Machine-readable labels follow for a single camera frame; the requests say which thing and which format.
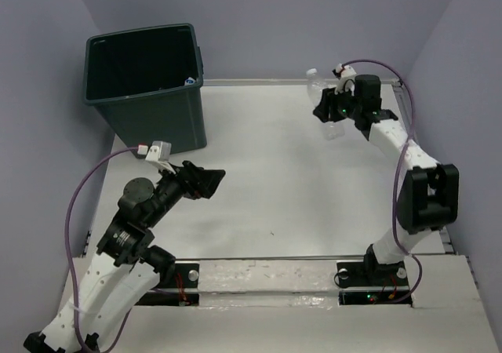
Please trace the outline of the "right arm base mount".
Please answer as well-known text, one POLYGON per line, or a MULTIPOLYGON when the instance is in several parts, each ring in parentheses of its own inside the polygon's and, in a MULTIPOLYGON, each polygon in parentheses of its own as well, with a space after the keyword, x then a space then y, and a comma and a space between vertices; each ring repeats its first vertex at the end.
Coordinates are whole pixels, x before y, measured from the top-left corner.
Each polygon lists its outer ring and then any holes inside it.
POLYGON ((333 276, 339 288, 339 305, 412 305, 409 295, 409 280, 404 263, 366 268, 362 261, 341 261, 336 263, 333 276))

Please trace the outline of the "clear bottle blue label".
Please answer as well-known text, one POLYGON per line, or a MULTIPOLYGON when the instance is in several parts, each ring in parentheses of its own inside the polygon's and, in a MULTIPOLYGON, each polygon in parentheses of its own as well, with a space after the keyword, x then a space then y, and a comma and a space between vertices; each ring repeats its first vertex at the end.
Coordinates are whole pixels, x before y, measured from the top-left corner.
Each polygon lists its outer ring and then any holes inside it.
MULTIPOLYGON (((326 80, 318 73, 316 68, 311 68, 306 71, 307 77, 307 94, 314 107, 317 107, 322 98, 322 91, 327 89, 329 85, 326 80)), ((345 134, 343 124, 341 122, 320 122, 320 128, 325 140, 331 141, 342 137, 345 134)))

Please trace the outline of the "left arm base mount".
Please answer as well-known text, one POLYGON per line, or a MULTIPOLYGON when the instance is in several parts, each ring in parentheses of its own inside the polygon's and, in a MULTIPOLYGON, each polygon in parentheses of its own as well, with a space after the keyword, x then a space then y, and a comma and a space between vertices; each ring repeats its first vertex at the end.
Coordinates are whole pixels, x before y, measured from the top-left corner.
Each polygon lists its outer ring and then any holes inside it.
POLYGON ((172 275, 147 291, 136 306, 190 307, 198 306, 200 263, 178 260, 172 275))

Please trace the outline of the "small bottle yellow cap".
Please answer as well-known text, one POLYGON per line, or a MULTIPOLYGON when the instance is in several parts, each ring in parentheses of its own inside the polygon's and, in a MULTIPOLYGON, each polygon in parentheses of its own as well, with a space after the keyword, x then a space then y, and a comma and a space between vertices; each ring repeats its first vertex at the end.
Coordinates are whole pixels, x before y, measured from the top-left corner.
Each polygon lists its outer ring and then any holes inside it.
POLYGON ((189 77, 189 78, 187 78, 187 79, 184 81, 184 84, 185 84, 186 86, 193 85, 193 84, 195 84, 195 79, 194 79, 194 78, 192 78, 192 77, 189 77))

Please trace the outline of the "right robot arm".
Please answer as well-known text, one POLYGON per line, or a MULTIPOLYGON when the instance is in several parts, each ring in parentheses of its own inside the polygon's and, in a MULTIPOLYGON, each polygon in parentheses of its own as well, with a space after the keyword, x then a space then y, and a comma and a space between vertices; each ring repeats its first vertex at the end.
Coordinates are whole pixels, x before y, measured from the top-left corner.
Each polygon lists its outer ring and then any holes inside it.
POLYGON ((396 166, 391 228, 371 244, 360 262, 351 263, 343 288, 380 286, 404 267, 405 256, 433 231, 457 219, 460 173, 442 164, 410 138, 398 116, 382 107, 375 75, 350 75, 333 88, 311 86, 313 114, 323 123, 353 121, 355 128, 396 166))

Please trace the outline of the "white foam strip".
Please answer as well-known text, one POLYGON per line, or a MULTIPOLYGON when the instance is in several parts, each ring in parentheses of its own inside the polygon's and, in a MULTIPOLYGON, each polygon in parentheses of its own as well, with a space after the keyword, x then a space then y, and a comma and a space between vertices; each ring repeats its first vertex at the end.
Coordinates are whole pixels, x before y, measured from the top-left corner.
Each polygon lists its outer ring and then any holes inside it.
POLYGON ((335 260, 204 260, 198 279, 202 308, 335 308, 335 260))

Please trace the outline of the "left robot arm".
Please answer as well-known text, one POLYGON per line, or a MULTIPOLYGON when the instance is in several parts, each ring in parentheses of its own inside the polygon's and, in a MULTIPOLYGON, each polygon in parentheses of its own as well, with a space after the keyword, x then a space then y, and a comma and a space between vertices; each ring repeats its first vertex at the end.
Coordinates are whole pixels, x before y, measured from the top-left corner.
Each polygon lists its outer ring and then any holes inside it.
POLYGON ((226 173, 185 161, 163 168, 153 184, 130 180, 118 200, 118 211, 97 243, 89 267, 54 320, 28 335, 29 352, 102 352, 114 329, 149 290, 169 284, 176 258, 153 245, 152 228, 182 199, 211 198, 226 173))

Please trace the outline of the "dark green plastic bin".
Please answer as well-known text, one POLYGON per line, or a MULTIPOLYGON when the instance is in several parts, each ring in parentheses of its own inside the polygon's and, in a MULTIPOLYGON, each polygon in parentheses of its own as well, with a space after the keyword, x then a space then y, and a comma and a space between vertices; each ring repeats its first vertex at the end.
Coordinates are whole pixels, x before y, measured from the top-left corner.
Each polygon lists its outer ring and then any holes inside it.
POLYGON ((86 42, 83 102, 128 147, 161 140, 174 154, 194 151, 207 145, 203 73, 191 24, 97 35, 86 42))

